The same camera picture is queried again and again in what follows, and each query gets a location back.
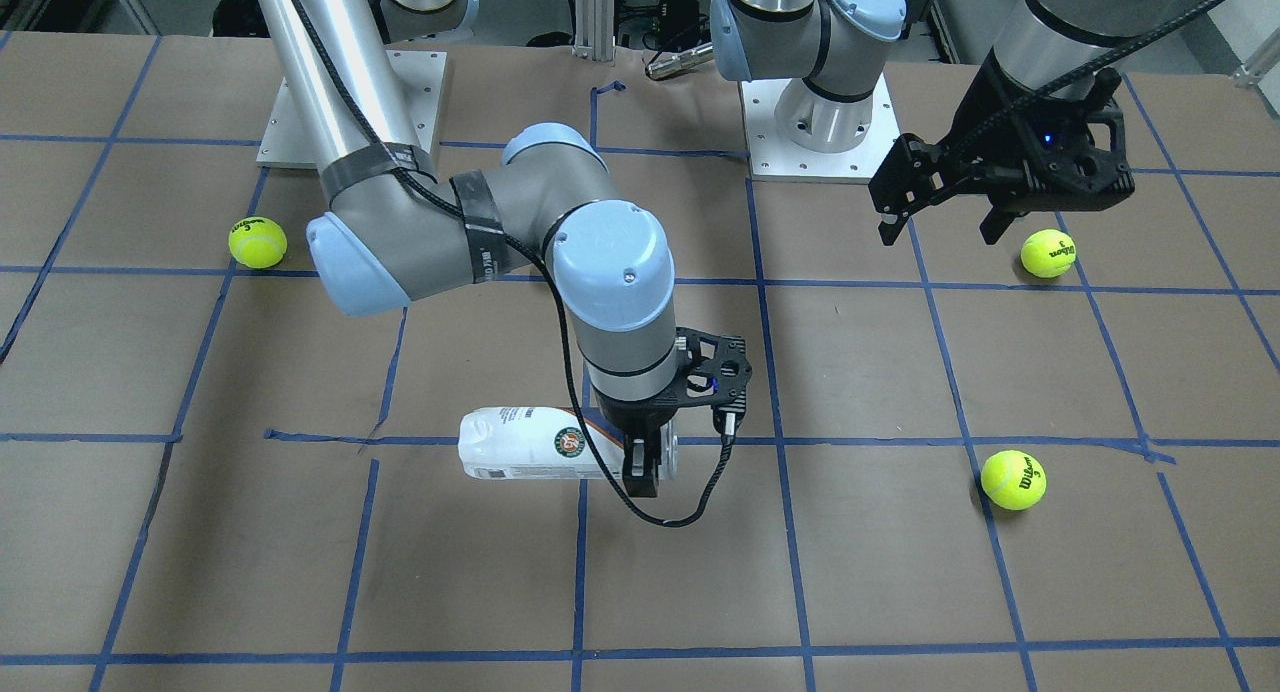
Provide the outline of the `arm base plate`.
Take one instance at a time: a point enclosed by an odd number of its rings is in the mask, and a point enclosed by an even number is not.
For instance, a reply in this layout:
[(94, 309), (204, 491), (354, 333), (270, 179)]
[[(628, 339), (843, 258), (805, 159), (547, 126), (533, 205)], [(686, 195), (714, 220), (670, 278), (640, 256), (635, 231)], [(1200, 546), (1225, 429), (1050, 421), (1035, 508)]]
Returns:
[(803, 81), (739, 84), (750, 177), (865, 185), (899, 136), (884, 75), (868, 98), (838, 104)]
[[(379, 128), (384, 141), (403, 139), (401, 130), (387, 130), (393, 113), (383, 113), (399, 101), (403, 116), (413, 128), (416, 145), (431, 153), (436, 146), (442, 92), (445, 87), (447, 54), (443, 51), (385, 50), (390, 77), (376, 82), (379, 107), (367, 110), (367, 122)], [(271, 113), (268, 115), (256, 162), (264, 168), (319, 169), (337, 159), (366, 148), (369, 141), (346, 104), (332, 90), (323, 63), (314, 58), (305, 64), (298, 92), (292, 78), (282, 81)]]

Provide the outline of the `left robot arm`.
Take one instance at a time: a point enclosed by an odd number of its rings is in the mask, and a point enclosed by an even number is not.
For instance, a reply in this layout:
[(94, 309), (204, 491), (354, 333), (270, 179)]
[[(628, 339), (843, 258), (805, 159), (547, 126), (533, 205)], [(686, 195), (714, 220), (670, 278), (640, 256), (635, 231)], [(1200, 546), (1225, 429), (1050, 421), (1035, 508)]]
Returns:
[[(995, 244), (1033, 212), (1102, 212), (1135, 189), (1115, 63), (1196, 17), (1174, 0), (1020, 0), (938, 142), (902, 133), (870, 177), (879, 237), (957, 194), (991, 203)], [(815, 153), (858, 145), (876, 83), (906, 23), (906, 0), (712, 0), (726, 81), (785, 81), (777, 122)]]

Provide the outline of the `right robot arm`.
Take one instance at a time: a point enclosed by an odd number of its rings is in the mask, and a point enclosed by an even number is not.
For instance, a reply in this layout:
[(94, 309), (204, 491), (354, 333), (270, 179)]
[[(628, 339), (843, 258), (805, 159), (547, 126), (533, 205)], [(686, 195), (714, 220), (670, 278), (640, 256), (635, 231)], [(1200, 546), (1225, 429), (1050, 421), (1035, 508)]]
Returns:
[(259, 0), (328, 208), (307, 244), (343, 313), (402, 308), (540, 263), (571, 320), (605, 418), (623, 432), (626, 492), (657, 492), (681, 363), (675, 260), (648, 210), (559, 123), (526, 128), (489, 171), (440, 182), (369, 0)]

